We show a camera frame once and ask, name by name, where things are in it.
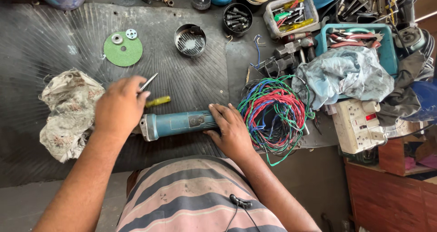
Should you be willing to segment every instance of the blue cloth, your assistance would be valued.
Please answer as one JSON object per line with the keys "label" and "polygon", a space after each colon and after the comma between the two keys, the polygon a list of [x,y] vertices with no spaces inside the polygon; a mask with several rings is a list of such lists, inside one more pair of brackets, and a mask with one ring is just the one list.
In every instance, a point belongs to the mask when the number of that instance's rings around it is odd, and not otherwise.
{"label": "blue cloth", "polygon": [[[339,94],[380,102],[394,88],[394,79],[379,64],[374,48],[345,46],[328,50],[309,63],[301,63],[295,75],[312,90],[314,110],[336,103]],[[293,78],[292,89],[299,92],[302,101],[307,100],[302,81]]]}

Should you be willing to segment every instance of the extension board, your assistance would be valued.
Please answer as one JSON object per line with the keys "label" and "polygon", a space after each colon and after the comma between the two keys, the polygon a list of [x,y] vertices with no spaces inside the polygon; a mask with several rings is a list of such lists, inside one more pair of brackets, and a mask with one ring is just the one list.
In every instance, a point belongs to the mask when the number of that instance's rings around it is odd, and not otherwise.
{"label": "extension board", "polygon": [[385,142],[375,113],[380,110],[378,102],[349,99],[332,106],[337,111],[332,118],[343,152],[355,154]]}

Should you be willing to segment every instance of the striped shirt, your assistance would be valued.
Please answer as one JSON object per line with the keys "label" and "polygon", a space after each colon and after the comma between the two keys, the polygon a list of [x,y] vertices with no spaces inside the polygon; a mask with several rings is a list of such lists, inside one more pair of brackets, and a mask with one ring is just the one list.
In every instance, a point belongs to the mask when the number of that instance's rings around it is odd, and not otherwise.
{"label": "striped shirt", "polygon": [[[230,159],[213,156],[172,159],[142,170],[128,195],[117,231],[223,232],[236,210],[231,194],[252,202],[247,211],[260,231],[286,231],[258,201],[240,168]],[[239,207],[228,231],[257,229]]]}

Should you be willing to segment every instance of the person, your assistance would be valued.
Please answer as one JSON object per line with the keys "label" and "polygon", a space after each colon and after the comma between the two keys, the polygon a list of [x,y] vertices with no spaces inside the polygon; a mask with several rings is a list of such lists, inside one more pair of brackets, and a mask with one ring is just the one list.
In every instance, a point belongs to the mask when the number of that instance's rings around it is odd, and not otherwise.
{"label": "person", "polygon": [[[115,160],[150,95],[145,82],[122,78],[97,102],[95,130],[34,232],[96,229]],[[229,159],[190,156],[134,172],[116,231],[320,231],[255,152],[237,109],[209,109],[221,136],[204,133]],[[232,194],[252,206],[238,207]]]}

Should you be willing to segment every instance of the angle grinder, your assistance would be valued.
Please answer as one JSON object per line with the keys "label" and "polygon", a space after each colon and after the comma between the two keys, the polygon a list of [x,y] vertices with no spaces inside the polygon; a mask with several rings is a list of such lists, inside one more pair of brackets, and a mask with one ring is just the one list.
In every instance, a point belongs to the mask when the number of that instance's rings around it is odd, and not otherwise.
{"label": "angle grinder", "polygon": [[163,136],[202,131],[218,126],[211,112],[205,110],[162,115],[144,114],[139,127],[144,140],[154,141]]}

